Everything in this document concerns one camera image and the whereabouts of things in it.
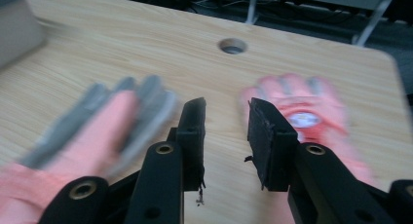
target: table surface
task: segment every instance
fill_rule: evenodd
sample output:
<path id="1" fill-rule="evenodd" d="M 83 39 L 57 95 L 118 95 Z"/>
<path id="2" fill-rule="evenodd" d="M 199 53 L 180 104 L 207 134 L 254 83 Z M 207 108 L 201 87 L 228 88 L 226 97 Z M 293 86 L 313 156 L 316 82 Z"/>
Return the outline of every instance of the table surface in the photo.
<path id="1" fill-rule="evenodd" d="M 265 223 L 273 194 L 260 190 L 239 111 L 242 88 L 265 75 L 323 76 L 350 114 L 351 141 L 378 187 L 412 178 L 410 118 L 394 60 L 381 52 L 125 0 L 27 0 L 47 42 L 0 70 L 0 164 L 27 152 L 38 135 L 93 82 L 160 75 L 185 101 L 206 99 L 205 205 L 185 194 L 185 223 Z M 247 43 L 228 55 L 226 38 Z M 143 156 L 123 174 L 139 169 Z"/>

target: mounting hole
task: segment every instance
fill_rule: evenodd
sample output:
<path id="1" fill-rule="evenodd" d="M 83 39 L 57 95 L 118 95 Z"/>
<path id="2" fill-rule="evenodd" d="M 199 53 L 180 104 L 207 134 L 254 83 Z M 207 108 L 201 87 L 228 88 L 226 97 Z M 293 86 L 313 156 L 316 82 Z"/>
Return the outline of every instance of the mounting hole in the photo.
<path id="1" fill-rule="evenodd" d="M 410 196 L 413 197 L 413 185 L 407 186 L 406 191 Z"/>
<path id="2" fill-rule="evenodd" d="M 158 154 L 168 154 L 173 151 L 173 147 L 170 145 L 160 145 L 156 148 Z"/>
<path id="3" fill-rule="evenodd" d="M 69 197 L 73 200 L 84 199 L 96 191 L 96 183 L 94 181 L 88 180 L 79 183 L 70 190 Z"/>
<path id="4" fill-rule="evenodd" d="M 309 145 L 306 147 L 307 151 L 315 155 L 325 154 L 325 150 L 317 145 Z"/>
<path id="5" fill-rule="evenodd" d="M 158 207 L 149 207 L 145 211 L 145 217 L 149 219 L 155 219 L 161 216 L 161 209 Z"/>
<path id="6" fill-rule="evenodd" d="M 366 210 L 356 209 L 355 213 L 356 213 L 357 218 L 360 219 L 361 221 L 364 221 L 364 222 L 374 222 L 375 221 L 374 216 L 371 215 Z"/>
<path id="7" fill-rule="evenodd" d="M 219 42 L 218 47 L 221 51 L 230 55 L 237 55 L 246 51 L 246 43 L 237 38 L 224 39 Z"/>

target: finger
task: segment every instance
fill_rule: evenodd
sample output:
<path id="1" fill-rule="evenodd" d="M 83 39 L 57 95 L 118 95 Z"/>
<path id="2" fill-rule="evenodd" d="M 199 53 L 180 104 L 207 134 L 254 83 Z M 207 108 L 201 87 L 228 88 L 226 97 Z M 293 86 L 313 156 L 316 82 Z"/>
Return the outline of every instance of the finger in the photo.
<path id="1" fill-rule="evenodd" d="M 44 131 L 35 148 L 20 159 L 19 163 L 28 168 L 41 168 L 90 119 L 105 99 L 105 86 L 92 85 L 67 113 Z"/>
<path id="2" fill-rule="evenodd" d="M 265 99 L 276 104 L 277 100 L 289 94 L 289 88 L 280 82 L 279 77 L 266 76 L 258 81 L 258 87 L 265 95 Z"/>
<path id="3" fill-rule="evenodd" d="M 121 91 L 126 91 L 126 90 L 134 90 L 134 88 L 135 88 L 134 78 L 125 77 L 115 86 L 115 88 L 113 88 L 112 94 L 118 93 Z"/>
<path id="4" fill-rule="evenodd" d="M 144 113 L 154 98 L 163 90 L 162 80 L 157 75 L 151 75 L 145 77 L 136 92 L 136 96 L 139 99 L 139 112 L 137 118 L 141 117 L 141 113 Z"/>
<path id="5" fill-rule="evenodd" d="M 264 94 L 261 92 L 260 89 L 256 87 L 249 87 L 241 91 L 240 102 L 241 105 L 244 107 L 244 112 L 249 112 L 249 103 L 251 102 L 251 99 L 253 97 L 265 99 Z"/>
<path id="6" fill-rule="evenodd" d="M 280 82 L 290 96 L 313 96 L 307 82 L 297 74 L 282 75 Z"/>
<path id="7" fill-rule="evenodd" d="M 309 87 L 314 95 L 336 105 L 343 104 L 336 89 L 328 80 L 321 77 L 312 77 L 309 79 Z"/>
<path id="8" fill-rule="evenodd" d="M 141 112 L 141 118 L 133 126 L 117 164 L 108 171 L 106 177 L 116 176 L 134 162 L 170 118 L 175 106 L 176 94 L 174 92 L 162 91 L 157 94 L 155 101 L 152 101 L 148 108 Z"/>
<path id="9" fill-rule="evenodd" d="M 117 93 L 44 170 L 55 174 L 102 176 L 116 161 L 131 130 L 136 109 L 133 91 Z"/>

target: floor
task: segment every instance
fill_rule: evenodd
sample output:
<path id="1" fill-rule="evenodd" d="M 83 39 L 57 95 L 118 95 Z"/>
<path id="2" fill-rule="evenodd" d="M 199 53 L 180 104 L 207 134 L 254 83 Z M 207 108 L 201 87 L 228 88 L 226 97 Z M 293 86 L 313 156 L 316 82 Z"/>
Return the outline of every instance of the floor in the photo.
<path id="1" fill-rule="evenodd" d="M 188 12 L 244 22 L 249 0 L 196 0 Z M 368 12 L 351 14 L 350 9 L 259 0 L 255 25 L 351 43 L 352 36 L 367 24 Z M 393 56 L 406 94 L 413 93 L 413 27 L 404 22 L 380 21 L 365 44 Z"/>

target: gloved hand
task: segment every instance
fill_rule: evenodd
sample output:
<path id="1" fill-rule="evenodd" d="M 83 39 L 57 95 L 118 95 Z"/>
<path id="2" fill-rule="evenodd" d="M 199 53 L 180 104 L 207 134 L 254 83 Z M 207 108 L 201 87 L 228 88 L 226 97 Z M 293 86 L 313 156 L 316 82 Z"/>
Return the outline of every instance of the gloved hand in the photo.
<path id="1" fill-rule="evenodd" d="M 373 183 L 370 169 L 349 141 L 345 106 L 327 80 L 314 77 L 306 81 L 296 74 L 260 79 L 256 87 L 241 93 L 246 126 L 252 97 L 273 103 L 295 128 L 301 143 L 315 142 L 329 147 L 358 180 Z M 294 223 L 286 193 L 275 196 L 270 223 Z"/>
<path id="2" fill-rule="evenodd" d="M 176 96 L 157 76 L 133 78 L 113 92 L 101 84 L 59 118 L 34 150 L 0 172 L 0 223 L 37 223 L 68 182 L 109 178 L 126 168 L 168 119 Z"/>

